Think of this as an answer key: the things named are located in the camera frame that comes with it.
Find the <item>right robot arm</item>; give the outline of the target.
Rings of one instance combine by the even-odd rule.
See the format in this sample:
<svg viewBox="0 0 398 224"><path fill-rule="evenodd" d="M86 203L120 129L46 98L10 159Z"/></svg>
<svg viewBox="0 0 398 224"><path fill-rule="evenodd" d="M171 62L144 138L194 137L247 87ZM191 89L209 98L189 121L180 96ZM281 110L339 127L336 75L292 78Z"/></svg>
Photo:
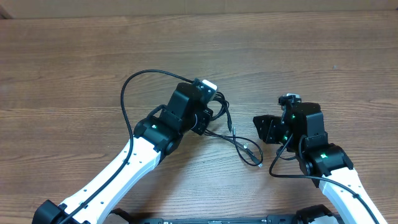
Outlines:
<svg viewBox="0 0 398 224"><path fill-rule="evenodd" d="M255 116L253 123L266 144L278 144L276 159L292 152L302 174L281 174L281 179L310 179L335 207L334 214L323 204L298 210L285 223L385 223L364 189L354 164L345 151L328 141L324 117L318 103L303 102L288 93L278 99L281 116Z"/></svg>

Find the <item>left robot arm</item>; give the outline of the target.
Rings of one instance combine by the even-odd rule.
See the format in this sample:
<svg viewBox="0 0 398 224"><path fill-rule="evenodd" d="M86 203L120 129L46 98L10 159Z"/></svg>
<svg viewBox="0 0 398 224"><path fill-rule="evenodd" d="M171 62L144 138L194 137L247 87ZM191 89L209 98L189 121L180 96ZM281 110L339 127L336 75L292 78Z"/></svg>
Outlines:
<svg viewBox="0 0 398 224"><path fill-rule="evenodd" d="M167 105L159 105L137 123L113 161L60 205L46 200L32 223L103 223L130 189L178 148L187 131L204 133L213 114L207 104L216 92L217 86L207 80L179 83Z"/></svg>

